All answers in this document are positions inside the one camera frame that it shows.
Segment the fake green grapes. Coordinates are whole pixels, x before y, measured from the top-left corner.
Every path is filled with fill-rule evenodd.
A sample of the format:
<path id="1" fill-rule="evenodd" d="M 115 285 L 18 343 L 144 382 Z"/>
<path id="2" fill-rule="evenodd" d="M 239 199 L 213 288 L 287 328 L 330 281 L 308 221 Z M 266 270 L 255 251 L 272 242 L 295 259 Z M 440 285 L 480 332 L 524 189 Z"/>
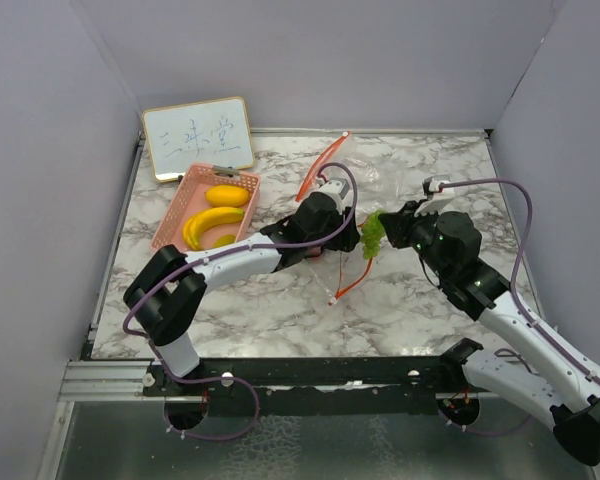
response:
<path id="1" fill-rule="evenodd" d="M 370 260 L 375 258 L 380 250 L 381 241 L 385 236 L 385 229 L 380 221 L 383 210 L 376 210 L 369 214 L 361 225 L 361 237 L 363 258 Z"/>

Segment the zip bag with red fruit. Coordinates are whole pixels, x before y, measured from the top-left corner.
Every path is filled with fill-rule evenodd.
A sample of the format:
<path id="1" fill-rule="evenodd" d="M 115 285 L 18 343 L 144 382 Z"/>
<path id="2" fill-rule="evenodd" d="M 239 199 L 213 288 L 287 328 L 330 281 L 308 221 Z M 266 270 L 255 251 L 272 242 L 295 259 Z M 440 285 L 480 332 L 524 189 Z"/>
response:
<path id="1" fill-rule="evenodd" d="M 361 225 L 364 223 L 364 221 L 357 225 L 360 234 Z M 312 274 L 318 285 L 329 296 L 329 300 L 327 302 L 327 305 L 329 307 L 335 306 L 343 296 L 345 296 L 347 293 L 356 288 L 365 280 L 365 278 L 372 269 L 375 258 L 378 256 L 377 255 L 375 258 L 370 260 L 364 259 L 361 241 L 354 249 L 354 252 L 360 253 L 362 259 L 360 261 L 353 260 L 353 263 L 364 263 L 365 268 L 361 275 L 349 284 L 345 282 L 345 266 L 348 263 L 348 260 L 346 259 L 346 254 L 339 253 L 337 257 L 329 258 L 326 260 L 320 260 L 319 258 L 311 260 L 308 259 L 309 272 Z"/>

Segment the zip bag with yellow fruit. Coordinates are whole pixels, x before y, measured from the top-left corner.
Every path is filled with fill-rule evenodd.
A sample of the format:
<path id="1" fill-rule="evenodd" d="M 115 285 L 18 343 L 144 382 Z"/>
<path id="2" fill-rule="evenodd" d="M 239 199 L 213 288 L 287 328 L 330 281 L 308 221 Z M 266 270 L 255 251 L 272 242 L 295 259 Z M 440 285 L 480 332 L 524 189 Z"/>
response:
<path id="1" fill-rule="evenodd" d="M 396 211 L 405 201 L 418 199 L 422 194 L 417 165 L 395 144 L 393 137 L 384 142 L 345 132 L 311 165 L 296 194 L 296 202 L 307 198 L 329 179 L 347 177 L 340 169 L 327 168 L 325 165 L 330 162 L 347 166 L 354 175 L 360 215 L 376 210 Z"/>

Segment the fake yellow mango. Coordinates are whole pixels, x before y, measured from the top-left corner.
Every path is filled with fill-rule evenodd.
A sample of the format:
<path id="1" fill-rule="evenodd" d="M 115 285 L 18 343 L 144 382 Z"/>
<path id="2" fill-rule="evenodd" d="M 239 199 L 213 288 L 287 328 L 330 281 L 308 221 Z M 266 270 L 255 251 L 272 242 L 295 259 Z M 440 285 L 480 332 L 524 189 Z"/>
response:
<path id="1" fill-rule="evenodd" d="M 205 192 L 205 199 L 212 207 L 238 208 L 248 204 L 251 193 L 235 185 L 216 185 Z"/>

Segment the fake banana bunch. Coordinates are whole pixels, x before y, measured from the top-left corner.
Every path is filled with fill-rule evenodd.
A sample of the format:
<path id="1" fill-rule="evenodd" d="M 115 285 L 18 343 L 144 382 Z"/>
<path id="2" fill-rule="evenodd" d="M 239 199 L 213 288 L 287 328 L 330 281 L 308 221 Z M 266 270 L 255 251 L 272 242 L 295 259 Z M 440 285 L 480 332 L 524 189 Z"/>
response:
<path id="1" fill-rule="evenodd" d="M 214 207 L 198 212 L 184 224 L 182 236 L 187 247 L 194 251 L 203 249 L 202 235 L 208 230 L 226 224 L 240 224 L 245 216 L 241 208 Z"/>

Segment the fake red strawberries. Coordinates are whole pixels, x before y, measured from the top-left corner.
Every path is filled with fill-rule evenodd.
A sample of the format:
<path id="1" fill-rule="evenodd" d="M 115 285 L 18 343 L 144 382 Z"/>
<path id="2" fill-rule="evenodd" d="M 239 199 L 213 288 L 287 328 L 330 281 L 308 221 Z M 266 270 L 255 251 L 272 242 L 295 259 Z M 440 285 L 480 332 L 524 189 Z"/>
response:
<path id="1" fill-rule="evenodd" d="M 311 260 L 311 259 L 317 259 L 323 253 L 324 253 L 324 247 L 323 246 L 311 247 L 310 249 L 307 250 L 307 252 L 305 254 L 305 258 L 309 259 L 309 260 Z"/>

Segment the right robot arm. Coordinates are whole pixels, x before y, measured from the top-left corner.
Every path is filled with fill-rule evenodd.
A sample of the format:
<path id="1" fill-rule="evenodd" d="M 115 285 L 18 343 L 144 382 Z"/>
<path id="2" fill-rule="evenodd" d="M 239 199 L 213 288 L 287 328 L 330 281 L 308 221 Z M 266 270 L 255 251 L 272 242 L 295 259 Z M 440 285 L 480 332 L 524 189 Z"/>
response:
<path id="1" fill-rule="evenodd" d="M 439 367 L 441 383 L 461 391 L 472 384 L 489 390 L 531 414 L 551 429 L 574 459 L 600 463 L 600 365 L 588 359 L 513 291 L 496 269 L 479 256 L 481 233 L 466 213 L 447 211 L 419 216 L 409 201 L 379 220 L 396 249 L 413 249 L 438 277 L 447 300 L 469 318 L 496 333 L 536 371 L 499 365 L 471 343 L 468 352 Z"/>

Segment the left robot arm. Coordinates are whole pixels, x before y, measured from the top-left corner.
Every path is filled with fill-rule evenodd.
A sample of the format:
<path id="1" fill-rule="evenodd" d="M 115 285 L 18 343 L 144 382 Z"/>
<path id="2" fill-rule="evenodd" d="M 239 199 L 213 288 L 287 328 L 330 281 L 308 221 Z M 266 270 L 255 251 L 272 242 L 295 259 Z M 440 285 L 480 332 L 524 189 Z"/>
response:
<path id="1" fill-rule="evenodd" d="M 185 255 L 159 249 L 123 295 L 129 322 L 142 327 L 162 361 L 166 382 L 186 395 L 200 385 L 200 357 L 188 329 L 204 296 L 254 275 L 275 273 L 302 261 L 314 248 L 350 251 L 359 240 L 357 201 L 339 204 L 336 194 L 314 192 L 291 215 L 229 245 Z"/>

